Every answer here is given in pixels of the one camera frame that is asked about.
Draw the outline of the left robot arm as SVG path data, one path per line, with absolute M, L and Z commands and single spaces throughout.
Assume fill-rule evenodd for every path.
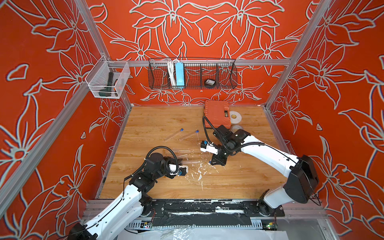
M 188 167 L 179 163 L 174 151 L 165 146 L 151 149 L 143 164 L 123 180 L 122 193 L 85 224 L 75 224 L 66 240 L 114 240 L 132 221 L 152 211 L 148 192 L 162 177 L 185 176 Z

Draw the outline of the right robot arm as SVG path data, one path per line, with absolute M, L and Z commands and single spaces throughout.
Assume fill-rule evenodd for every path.
M 211 165 L 225 166 L 228 157 L 245 153 L 273 167 L 286 177 L 286 183 L 272 191 L 266 190 L 257 201 L 257 210 L 262 216 L 270 216 L 280 206 L 296 202 L 306 204 L 313 201 L 320 205 L 315 189 L 319 184 L 314 160 L 306 155 L 298 157 L 278 150 L 242 129 L 232 132 L 225 126 L 217 128 L 206 116 L 202 117 L 203 126 L 210 126 L 220 144 L 209 138 L 201 143 L 201 151 L 212 154 Z

